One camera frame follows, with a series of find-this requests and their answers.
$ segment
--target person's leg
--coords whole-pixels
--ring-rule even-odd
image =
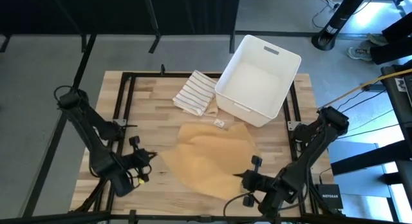
[[[403,39],[412,33],[412,12],[382,31],[388,42]]]
[[[405,37],[385,46],[371,47],[369,53],[375,64],[382,64],[410,56],[412,55],[412,37]]]

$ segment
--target bin handle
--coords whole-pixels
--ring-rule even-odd
[[[245,111],[247,111],[247,112],[251,112],[251,110],[250,109],[247,109],[247,108],[245,108],[244,106],[242,106],[242,105],[240,105],[240,104],[237,104],[237,103],[233,103],[235,106],[237,106],[238,108],[240,108],[240,109],[243,109],[243,110],[245,110]]]

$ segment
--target gray floor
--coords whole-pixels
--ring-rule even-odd
[[[312,14],[324,6],[322,1],[295,0],[302,3],[290,4],[288,8],[282,7],[284,5],[277,1],[286,0],[242,0],[238,29],[314,31],[310,19]],[[276,3],[279,6],[277,10],[269,9]],[[277,15],[285,9],[290,9],[289,18]],[[374,15],[365,27],[356,24],[353,18],[348,26],[357,29],[345,27],[348,29],[345,32],[378,32],[400,17],[392,13],[392,8],[385,8],[382,14],[385,15]],[[328,20],[327,14],[324,15],[319,16],[317,24],[321,25]],[[242,38],[236,36],[236,46]],[[380,75],[381,66],[347,58],[347,47],[356,46],[359,41],[337,41],[333,50],[320,51],[312,46],[308,38],[260,38],[302,56],[299,71],[310,74],[318,106]],[[168,71],[223,71],[232,56],[229,54],[227,36],[162,37],[155,53],[151,55],[147,51],[153,39],[139,36],[98,36],[80,85],[88,92],[91,104],[96,104],[106,70],[158,71],[160,65],[165,64]],[[57,86],[72,82],[81,57],[80,38],[67,36],[16,35],[11,38],[6,53],[0,53],[0,218],[20,215],[59,114],[52,92]],[[365,93],[348,105],[369,96],[371,94]],[[347,115],[351,118],[351,126],[357,127],[390,109],[387,95],[382,94],[379,98],[350,110]],[[396,123],[396,119],[393,114],[388,114],[377,122],[378,125],[385,126]],[[356,130],[356,133],[376,125],[372,122]],[[395,139],[402,137],[396,127],[389,131]],[[382,137],[382,133],[376,132],[347,138],[346,141],[379,144],[393,142],[388,136]],[[36,215],[67,212],[83,148],[84,145],[72,126],[67,125],[35,211]]]

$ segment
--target striped towel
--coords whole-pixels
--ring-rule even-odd
[[[214,80],[195,70],[173,98],[174,105],[193,115],[202,116],[214,99],[215,85]]]

